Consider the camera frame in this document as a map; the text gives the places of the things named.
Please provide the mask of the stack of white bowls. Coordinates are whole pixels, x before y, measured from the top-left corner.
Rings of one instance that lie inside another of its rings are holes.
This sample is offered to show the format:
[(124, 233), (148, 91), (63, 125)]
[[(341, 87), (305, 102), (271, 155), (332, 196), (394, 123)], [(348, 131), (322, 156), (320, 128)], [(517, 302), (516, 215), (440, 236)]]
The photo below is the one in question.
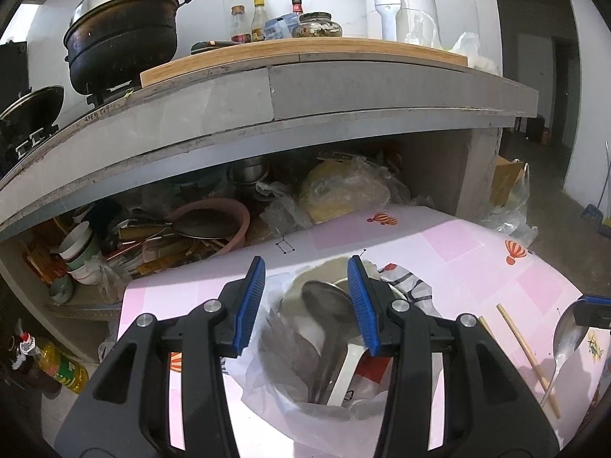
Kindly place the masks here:
[(65, 262), (68, 274), (78, 283), (96, 285), (102, 280), (99, 265), (93, 262), (102, 252), (87, 220), (68, 233), (57, 253)]

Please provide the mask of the metal utensil holder cup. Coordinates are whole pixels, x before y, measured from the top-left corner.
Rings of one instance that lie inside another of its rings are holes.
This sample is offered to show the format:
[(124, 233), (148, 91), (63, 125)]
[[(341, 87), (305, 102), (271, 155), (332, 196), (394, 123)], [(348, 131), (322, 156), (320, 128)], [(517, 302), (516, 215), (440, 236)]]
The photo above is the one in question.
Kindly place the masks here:
[(310, 413), (358, 419), (379, 417), (385, 395), (356, 374), (365, 355), (347, 280), (346, 256), (299, 274), (279, 303), (289, 330), (286, 393)]

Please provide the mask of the cardboard box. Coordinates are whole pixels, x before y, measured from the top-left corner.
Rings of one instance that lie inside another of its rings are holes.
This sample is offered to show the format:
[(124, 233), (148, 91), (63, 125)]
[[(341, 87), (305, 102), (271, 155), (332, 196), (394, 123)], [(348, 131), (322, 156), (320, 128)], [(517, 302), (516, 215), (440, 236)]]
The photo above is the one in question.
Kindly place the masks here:
[(490, 203), (493, 207), (502, 207), (509, 199), (509, 194), (525, 173), (526, 163), (519, 159), (507, 160), (496, 156), (496, 164), (491, 186)]

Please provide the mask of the brown sauce bottle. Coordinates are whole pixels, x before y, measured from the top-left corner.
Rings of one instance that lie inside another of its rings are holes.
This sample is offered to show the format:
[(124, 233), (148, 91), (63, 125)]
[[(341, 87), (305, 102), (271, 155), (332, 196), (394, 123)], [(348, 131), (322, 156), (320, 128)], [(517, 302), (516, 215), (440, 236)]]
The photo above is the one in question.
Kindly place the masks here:
[(243, 5), (231, 7), (232, 23), (230, 27), (230, 38), (232, 42), (247, 44), (252, 40), (251, 29), (246, 22), (246, 9)]

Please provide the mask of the blue white packet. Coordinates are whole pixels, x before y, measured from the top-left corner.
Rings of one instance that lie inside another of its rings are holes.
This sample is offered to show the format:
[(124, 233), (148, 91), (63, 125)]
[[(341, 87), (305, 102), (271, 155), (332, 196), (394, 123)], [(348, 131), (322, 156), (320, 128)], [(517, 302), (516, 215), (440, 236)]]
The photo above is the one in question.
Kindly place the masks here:
[(298, 13), (287, 13), (267, 21), (263, 28), (265, 40), (286, 39), (292, 37), (293, 30), (299, 25)]

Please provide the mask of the pink plastic basin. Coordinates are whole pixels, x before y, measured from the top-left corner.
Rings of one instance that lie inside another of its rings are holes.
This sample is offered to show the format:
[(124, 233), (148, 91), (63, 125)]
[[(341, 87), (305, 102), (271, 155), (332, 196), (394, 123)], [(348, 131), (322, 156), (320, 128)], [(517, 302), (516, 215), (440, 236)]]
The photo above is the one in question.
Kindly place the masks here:
[(203, 241), (226, 240), (227, 244), (215, 255), (224, 255), (242, 248), (251, 217), (246, 206), (233, 198), (211, 197), (191, 202), (166, 216), (172, 231)]

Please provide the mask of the yellow item in plastic bag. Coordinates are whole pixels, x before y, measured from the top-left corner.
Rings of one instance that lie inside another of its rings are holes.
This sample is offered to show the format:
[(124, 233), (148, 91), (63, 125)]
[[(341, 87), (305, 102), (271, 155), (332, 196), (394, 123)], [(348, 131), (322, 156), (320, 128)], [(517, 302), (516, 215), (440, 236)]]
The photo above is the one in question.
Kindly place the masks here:
[(411, 193), (386, 166), (363, 156), (323, 159), (302, 181), (297, 204), (315, 223), (409, 204)]

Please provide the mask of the black steamer pot with lid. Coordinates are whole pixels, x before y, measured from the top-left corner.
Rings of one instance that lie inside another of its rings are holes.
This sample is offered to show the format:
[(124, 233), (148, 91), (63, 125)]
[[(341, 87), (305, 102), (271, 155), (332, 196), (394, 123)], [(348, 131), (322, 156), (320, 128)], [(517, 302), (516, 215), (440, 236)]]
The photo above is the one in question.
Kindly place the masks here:
[(63, 36), (70, 83), (96, 95), (172, 60), (176, 15), (192, 0), (82, 0)]

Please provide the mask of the yellow cap bottle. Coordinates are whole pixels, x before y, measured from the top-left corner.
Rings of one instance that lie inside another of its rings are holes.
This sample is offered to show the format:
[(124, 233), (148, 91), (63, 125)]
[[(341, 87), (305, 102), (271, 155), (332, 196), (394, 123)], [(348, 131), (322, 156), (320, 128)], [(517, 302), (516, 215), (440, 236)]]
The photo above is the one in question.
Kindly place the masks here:
[(251, 25), (251, 41), (262, 42), (265, 39), (264, 28), (268, 21), (265, 0), (254, 0), (254, 13)]

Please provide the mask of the yellow cooking oil bottle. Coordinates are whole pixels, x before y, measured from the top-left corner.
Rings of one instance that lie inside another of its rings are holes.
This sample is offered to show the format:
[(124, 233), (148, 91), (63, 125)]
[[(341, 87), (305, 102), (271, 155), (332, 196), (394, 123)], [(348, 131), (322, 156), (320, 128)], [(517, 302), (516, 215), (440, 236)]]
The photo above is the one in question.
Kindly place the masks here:
[(68, 357), (52, 341), (34, 337), (29, 333), (20, 335), (20, 353), (34, 360), (38, 368), (54, 381), (75, 394), (81, 394), (89, 382), (87, 369)]

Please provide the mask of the small metal spoon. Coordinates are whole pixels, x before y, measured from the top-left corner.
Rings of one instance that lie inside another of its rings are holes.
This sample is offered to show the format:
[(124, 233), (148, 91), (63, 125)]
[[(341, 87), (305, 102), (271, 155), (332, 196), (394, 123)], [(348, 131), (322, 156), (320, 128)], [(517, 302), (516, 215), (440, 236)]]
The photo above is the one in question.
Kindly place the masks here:
[(576, 318), (576, 312), (584, 305), (584, 300), (570, 304), (558, 320), (553, 336), (554, 372), (548, 389), (541, 399), (541, 406), (544, 406), (551, 396), (564, 363), (577, 352), (589, 330), (588, 326), (579, 324)]

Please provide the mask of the large metal spoon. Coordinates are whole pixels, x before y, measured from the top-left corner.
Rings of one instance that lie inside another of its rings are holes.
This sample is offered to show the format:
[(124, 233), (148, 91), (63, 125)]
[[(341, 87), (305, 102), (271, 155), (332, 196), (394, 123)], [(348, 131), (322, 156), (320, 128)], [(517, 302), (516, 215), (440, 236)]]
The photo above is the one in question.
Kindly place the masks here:
[(348, 341), (359, 333), (354, 308), (340, 287), (319, 280), (304, 283), (301, 297), (324, 334), (309, 401), (326, 404), (346, 357)]

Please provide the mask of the clear plastic bag on counter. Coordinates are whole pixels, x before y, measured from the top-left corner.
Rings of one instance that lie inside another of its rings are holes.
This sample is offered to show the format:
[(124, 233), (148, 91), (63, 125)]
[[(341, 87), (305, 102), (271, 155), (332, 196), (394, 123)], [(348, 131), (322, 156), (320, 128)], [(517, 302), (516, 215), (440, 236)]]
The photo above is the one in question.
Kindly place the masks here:
[(473, 32), (463, 32), (451, 48), (454, 54), (467, 58), (467, 65), (484, 73), (499, 76), (497, 64), (490, 58), (480, 55), (480, 35)]

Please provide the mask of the white ceramic spoon back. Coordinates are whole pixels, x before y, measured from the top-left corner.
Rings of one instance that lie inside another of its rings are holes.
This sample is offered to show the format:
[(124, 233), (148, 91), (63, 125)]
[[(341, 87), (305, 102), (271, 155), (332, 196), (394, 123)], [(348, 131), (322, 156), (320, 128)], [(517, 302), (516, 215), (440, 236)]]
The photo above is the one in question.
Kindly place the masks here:
[(336, 377), (333, 391), (331, 391), (327, 400), (327, 406), (341, 406), (343, 404), (360, 358), (366, 350), (364, 340), (360, 336), (348, 341), (346, 357)]

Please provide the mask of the wooden chopstick holder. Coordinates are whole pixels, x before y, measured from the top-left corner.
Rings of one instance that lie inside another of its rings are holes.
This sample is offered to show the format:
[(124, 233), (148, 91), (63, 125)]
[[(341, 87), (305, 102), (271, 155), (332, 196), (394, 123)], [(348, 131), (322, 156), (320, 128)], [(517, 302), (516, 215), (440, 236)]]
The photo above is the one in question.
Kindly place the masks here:
[(500, 303), (496, 305), (496, 308), (504, 319), (505, 324), (508, 325), (509, 329), (511, 330), (512, 335), (514, 335), (514, 337), (516, 338), (519, 346), (521, 347), (522, 352), (524, 353), (527, 361), (531, 366), (531, 369), (537, 376), (537, 381), (543, 388), (544, 394), (547, 394), (547, 392), (551, 389), (551, 382), (548, 380), (548, 378), (546, 378), (546, 375), (544, 375), (544, 371), (543, 369), (541, 369), (541, 364), (538, 363), (538, 360), (534, 356), (532, 349), (526, 342), (524, 336), (519, 331), (515, 322), (512, 320), (511, 316), (509, 315), (509, 312), (507, 312), (503, 305)]

